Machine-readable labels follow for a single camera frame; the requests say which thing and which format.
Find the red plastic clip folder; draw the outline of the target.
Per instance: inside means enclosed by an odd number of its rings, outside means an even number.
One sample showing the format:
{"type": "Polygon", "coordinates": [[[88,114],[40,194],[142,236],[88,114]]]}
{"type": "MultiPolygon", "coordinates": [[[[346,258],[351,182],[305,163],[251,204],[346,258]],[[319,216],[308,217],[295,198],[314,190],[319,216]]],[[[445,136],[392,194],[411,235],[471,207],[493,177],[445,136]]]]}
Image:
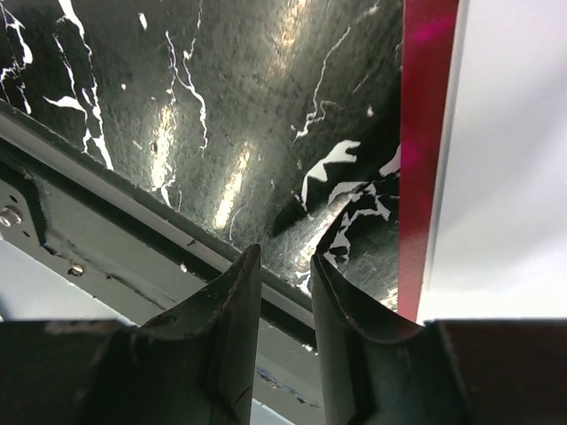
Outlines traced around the red plastic clip folder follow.
{"type": "Polygon", "coordinates": [[[398,313],[417,318],[459,3],[403,3],[398,313]]]}

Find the white form paper sheet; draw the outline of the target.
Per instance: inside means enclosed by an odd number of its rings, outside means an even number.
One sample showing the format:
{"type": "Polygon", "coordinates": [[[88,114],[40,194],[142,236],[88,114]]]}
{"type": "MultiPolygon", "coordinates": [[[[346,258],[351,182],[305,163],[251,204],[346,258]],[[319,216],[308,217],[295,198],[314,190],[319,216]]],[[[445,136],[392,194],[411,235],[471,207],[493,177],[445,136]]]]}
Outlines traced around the white form paper sheet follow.
{"type": "Polygon", "coordinates": [[[421,322],[566,314],[566,4],[459,6],[421,322]]]}

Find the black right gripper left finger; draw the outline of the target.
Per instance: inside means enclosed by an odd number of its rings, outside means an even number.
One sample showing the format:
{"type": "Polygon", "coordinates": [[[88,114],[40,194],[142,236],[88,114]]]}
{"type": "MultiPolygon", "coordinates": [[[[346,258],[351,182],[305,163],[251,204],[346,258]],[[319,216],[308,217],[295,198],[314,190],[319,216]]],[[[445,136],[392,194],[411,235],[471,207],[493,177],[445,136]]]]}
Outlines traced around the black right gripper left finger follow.
{"type": "Polygon", "coordinates": [[[261,303],[260,247],[140,327],[1,326],[4,424],[246,424],[261,303]]]}

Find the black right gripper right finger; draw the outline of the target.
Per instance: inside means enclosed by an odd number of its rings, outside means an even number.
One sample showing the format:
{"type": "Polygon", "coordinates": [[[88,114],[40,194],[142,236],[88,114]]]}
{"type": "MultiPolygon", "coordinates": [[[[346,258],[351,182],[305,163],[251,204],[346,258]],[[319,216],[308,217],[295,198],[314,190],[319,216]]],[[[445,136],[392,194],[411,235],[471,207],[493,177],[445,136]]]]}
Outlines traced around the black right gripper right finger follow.
{"type": "Polygon", "coordinates": [[[563,320],[418,325],[311,260],[329,424],[563,424],[563,320]]]}

